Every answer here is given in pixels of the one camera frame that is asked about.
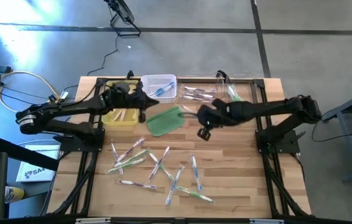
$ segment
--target plastic basket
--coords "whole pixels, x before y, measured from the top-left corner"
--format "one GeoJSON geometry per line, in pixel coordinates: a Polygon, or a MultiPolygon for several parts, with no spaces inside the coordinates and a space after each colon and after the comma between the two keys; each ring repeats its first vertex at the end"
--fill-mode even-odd
{"type": "Polygon", "coordinates": [[[166,91],[160,96],[152,97],[155,100],[158,100],[159,103],[173,103],[177,97],[177,79],[175,75],[144,75],[141,77],[141,82],[143,83],[143,91],[149,95],[159,88],[162,88],[168,85],[171,82],[174,82],[175,85],[170,90],[166,91]]]}
{"type": "MultiPolygon", "coordinates": [[[[129,84],[131,91],[136,89],[137,80],[117,80],[108,81],[107,85],[111,86],[117,82],[126,82],[129,84]]],[[[108,114],[101,117],[101,121],[108,126],[129,126],[137,124],[138,109],[114,109],[108,114]],[[120,114],[124,111],[124,119],[121,121],[120,114]]]]}

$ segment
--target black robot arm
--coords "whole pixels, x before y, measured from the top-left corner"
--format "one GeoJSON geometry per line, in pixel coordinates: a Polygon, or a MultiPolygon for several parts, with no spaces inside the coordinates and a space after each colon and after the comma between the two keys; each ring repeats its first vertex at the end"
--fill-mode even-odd
{"type": "MultiPolygon", "coordinates": [[[[23,134],[39,134],[43,131],[50,131],[74,134],[79,138],[86,139],[95,135],[90,123],[73,124],[57,121],[54,118],[85,113],[104,115],[116,108],[137,108],[144,115],[148,107],[159,103],[143,92],[141,82],[137,84],[136,89],[132,93],[129,90],[129,85],[121,82],[109,86],[102,94],[93,96],[89,100],[32,105],[28,109],[16,113],[16,122],[19,124],[20,131],[23,134]]],[[[140,117],[139,120],[144,122],[145,117],[140,117]]]]}
{"type": "Polygon", "coordinates": [[[264,130],[266,132],[264,137],[267,142],[282,138],[285,133],[302,123],[314,124],[321,119],[317,102],[310,96],[297,96],[268,103],[250,103],[247,101],[225,103],[216,99],[212,102],[212,105],[216,109],[202,105],[197,113],[198,120],[203,125],[203,128],[198,132],[198,136],[206,141],[209,140],[209,131],[213,128],[235,126],[261,116],[291,114],[277,126],[268,127],[264,130]]]}

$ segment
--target concrete floor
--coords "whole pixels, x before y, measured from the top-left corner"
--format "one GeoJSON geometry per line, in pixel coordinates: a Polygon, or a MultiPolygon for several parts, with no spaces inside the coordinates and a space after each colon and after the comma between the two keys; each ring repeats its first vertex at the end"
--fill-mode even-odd
{"type": "MultiPolygon", "coordinates": [[[[126,0],[141,27],[255,29],[249,0],[126,0]]],[[[352,30],[352,1],[257,0],[263,29],[352,30]]],[[[108,27],[110,16],[102,0],[0,0],[0,23],[108,27]]],[[[0,26],[0,65],[27,70],[46,78],[58,91],[78,83],[80,76],[100,67],[103,55],[114,50],[113,32],[23,31],[0,26]]],[[[352,98],[352,35],[264,35],[271,77],[281,78],[286,97],[312,95],[323,112],[352,98]]],[[[119,52],[94,75],[176,75],[253,72],[263,77],[256,34],[146,32],[138,39],[118,39],[119,52]]],[[[5,80],[11,88],[48,96],[39,80],[17,75],[5,80]]],[[[39,99],[10,93],[27,101],[39,99]]],[[[23,110],[28,105],[6,99],[23,110]]],[[[308,199],[314,215],[352,220],[351,156],[343,138],[313,142],[313,126],[299,140],[308,199]]],[[[340,134],[336,121],[319,124],[316,138],[340,134]]],[[[18,131],[14,113],[0,105],[0,138],[12,142],[50,138],[18,131]]],[[[15,178],[17,161],[9,161],[15,178]]],[[[37,215],[43,197],[11,205],[11,217],[37,215]]]]}

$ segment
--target yellow tray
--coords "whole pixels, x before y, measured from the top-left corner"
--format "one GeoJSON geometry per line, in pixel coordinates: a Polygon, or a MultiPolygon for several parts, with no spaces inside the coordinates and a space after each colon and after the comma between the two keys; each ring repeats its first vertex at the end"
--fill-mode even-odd
{"type": "MultiPolygon", "coordinates": [[[[107,85],[112,86],[117,82],[126,82],[129,84],[129,93],[136,89],[137,80],[116,80],[108,81],[107,85]]],[[[138,109],[114,109],[108,114],[101,117],[101,121],[108,126],[130,126],[137,124],[138,109]]]]}

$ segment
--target black metal frame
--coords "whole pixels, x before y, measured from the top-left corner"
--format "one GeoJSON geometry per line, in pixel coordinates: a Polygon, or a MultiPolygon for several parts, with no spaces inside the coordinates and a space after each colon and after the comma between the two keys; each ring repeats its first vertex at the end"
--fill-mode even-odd
{"type": "MultiPolygon", "coordinates": [[[[130,79],[140,79],[140,77],[130,77],[130,79]]],[[[96,83],[103,83],[109,80],[119,80],[119,77],[114,78],[97,78],[96,83]]],[[[179,83],[214,83],[217,82],[217,78],[179,78],[179,83]]],[[[249,84],[250,90],[252,91],[252,100],[253,103],[258,103],[257,91],[260,91],[261,100],[263,102],[267,101],[267,95],[265,90],[265,84],[263,79],[231,79],[233,83],[239,84],[249,84]]],[[[100,92],[100,88],[95,88],[95,95],[98,95],[100,92]]],[[[93,124],[95,116],[91,115],[89,117],[89,122],[93,124]]],[[[267,126],[270,126],[271,118],[266,117],[267,126]]],[[[263,123],[261,118],[256,118],[257,130],[260,131],[263,129],[263,123]]],[[[103,123],[101,122],[101,118],[98,121],[98,128],[103,128],[103,123]]],[[[146,222],[146,223],[154,223],[154,222],[170,222],[174,224],[185,224],[185,223],[295,223],[295,224],[313,224],[313,223],[324,223],[324,224],[352,224],[349,221],[342,221],[342,220],[331,220],[331,219],[324,219],[324,218],[316,218],[312,215],[306,214],[300,207],[294,202],[293,198],[289,195],[288,191],[285,189],[283,181],[282,181],[282,174],[280,170],[280,163],[278,158],[277,151],[274,153],[270,153],[265,148],[259,148],[259,152],[261,152],[263,166],[264,166],[264,174],[266,178],[266,185],[267,185],[267,193],[269,196],[269,204],[271,208],[271,218],[269,219],[255,219],[255,218],[159,218],[159,217],[111,217],[108,220],[112,222],[146,222]],[[273,155],[274,161],[274,168],[272,169],[270,162],[269,162],[269,154],[273,155]],[[274,197],[274,189],[272,183],[275,183],[276,187],[279,189],[280,198],[281,198],[281,205],[282,205],[282,214],[278,212],[276,207],[276,199],[274,197]],[[294,211],[295,216],[289,215],[289,206],[294,211]]],[[[90,206],[90,198],[91,198],[91,191],[93,188],[93,180],[95,177],[95,169],[96,169],[96,162],[98,158],[98,152],[92,152],[92,157],[88,168],[85,170],[86,160],[88,157],[88,152],[82,152],[81,162],[78,170],[76,186],[71,192],[70,196],[72,195],[72,207],[70,210],[70,214],[65,214],[67,209],[64,209],[63,206],[60,206],[61,212],[57,212],[56,214],[48,214],[43,217],[25,217],[25,218],[17,218],[17,219],[10,219],[10,220],[0,220],[0,223],[20,223],[30,220],[30,222],[34,223],[48,223],[56,224],[56,223],[75,223],[77,218],[87,218],[88,217],[88,210],[90,206]],[[78,210],[78,202],[80,196],[80,189],[85,181],[88,180],[85,199],[83,202],[83,207],[80,213],[77,213],[78,210]]]]}

